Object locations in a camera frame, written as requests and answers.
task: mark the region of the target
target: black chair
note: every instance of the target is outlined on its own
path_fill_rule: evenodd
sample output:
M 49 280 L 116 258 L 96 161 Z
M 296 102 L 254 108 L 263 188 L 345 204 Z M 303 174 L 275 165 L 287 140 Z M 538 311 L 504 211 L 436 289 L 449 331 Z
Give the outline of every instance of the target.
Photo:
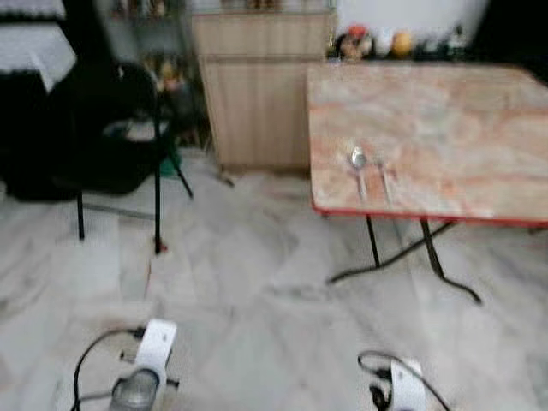
M 156 253 L 160 253 L 160 164 L 168 158 L 190 198 L 193 192 L 176 165 L 170 146 L 173 134 L 169 127 L 160 130 L 156 86 L 148 72 L 132 63 L 86 63 L 74 68 L 64 85 L 68 112 L 72 117 L 73 140 L 65 149 L 67 159 L 56 170 L 54 181 L 77 192 L 78 230 L 83 240 L 84 220 L 82 191 L 127 194 L 154 173 Z M 153 138 L 132 141 L 123 133 L 131 120 L 148 120 Z M 113 122 L 121 133 L 112 133 Z

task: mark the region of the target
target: marble tabletop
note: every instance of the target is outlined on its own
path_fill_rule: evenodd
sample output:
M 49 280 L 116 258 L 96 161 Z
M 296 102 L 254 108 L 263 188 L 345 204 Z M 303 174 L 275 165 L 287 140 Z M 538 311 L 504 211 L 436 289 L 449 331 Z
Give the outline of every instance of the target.
M 548 88 L 527 71 L 326 63 L 307 81 L 317 211 L 548 225 Z

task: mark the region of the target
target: white wall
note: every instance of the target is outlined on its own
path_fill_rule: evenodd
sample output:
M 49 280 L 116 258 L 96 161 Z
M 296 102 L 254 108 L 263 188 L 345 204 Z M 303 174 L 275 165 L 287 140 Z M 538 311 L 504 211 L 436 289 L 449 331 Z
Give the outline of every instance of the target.
M 417 37 L 442 35 L 459 22 L 467 38 L 478 28 L 489 0 L 338 0 L 339 31 L 360 23 L 377 32 L 408 29 Z

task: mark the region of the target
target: chair leg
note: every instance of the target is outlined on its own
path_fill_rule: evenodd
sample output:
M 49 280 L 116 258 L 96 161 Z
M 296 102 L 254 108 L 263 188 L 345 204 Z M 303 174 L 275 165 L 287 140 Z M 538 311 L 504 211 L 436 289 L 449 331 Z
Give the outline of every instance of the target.
M 177 175 L 178 175 L 179 178 L 181 179 L 182 184 L 183 184 L 183 185 L 185 186 L 185 188 L 187 189 L 188 197 L 190 197 L 191 199 L 193 199 L 193 198 L 194 198 L 194 193 L 193 193 L 192 190 L 190 189 L 190 186 L 188 185 L 187 179 L 186 179 L 185 176 L 182 174 L 181 169 L 179 169 L 179 167 L 177 166 L 177 162 L 176 162 L 175 156 L 173 155 L 173 153 L 170 153 L 169 157 L 170 157 L 170 162 L 171 162 L 171 164 L 173 165 L 173 168 L 175 169 L 175 171 L 177 172 Z
M 162 238 L 160 237 L 160 166 L 154 171 L 154 252 L 162 251 Z
M 86 238 L 86 233 L 84 232 L 84 200 L 81 191 L 76 197 L 76 204 L 78 206 L 78 237 L 83 241 Z

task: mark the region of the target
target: marble floor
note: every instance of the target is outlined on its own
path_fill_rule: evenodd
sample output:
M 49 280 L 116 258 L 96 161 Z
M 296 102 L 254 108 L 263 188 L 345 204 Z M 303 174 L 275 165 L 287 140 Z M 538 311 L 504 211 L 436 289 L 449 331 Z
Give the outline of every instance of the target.
M 22 204 L 0 188 L 1 411 L 68 411 L 86 345 L 151 317 L 179 326 L 169 374 L 181 386 L 166 411 L 374 410 L 356 361 L 367 348 L 418 360 L 454 410 L 548 409 L 548 232 L 460 225 L 439 237 L 448 276 L 483 307 L 443 285 L 425 250 L 326 287 L 372 259 L 365 221 L 315 215 L 305 180 L 255 174 L 229 188 L 206 158 L 183 157 L 195 200 L 163 179 L 169 249 L 157 257 L 152 221 L 86 210 L 79 242 L 75 204 Z M 85 202 L 151 212 L 152 182 Z M 420 233 L 374 223 L 385 255 Z M 108 390 L 133 344 L 93 351 L 81 392 Z

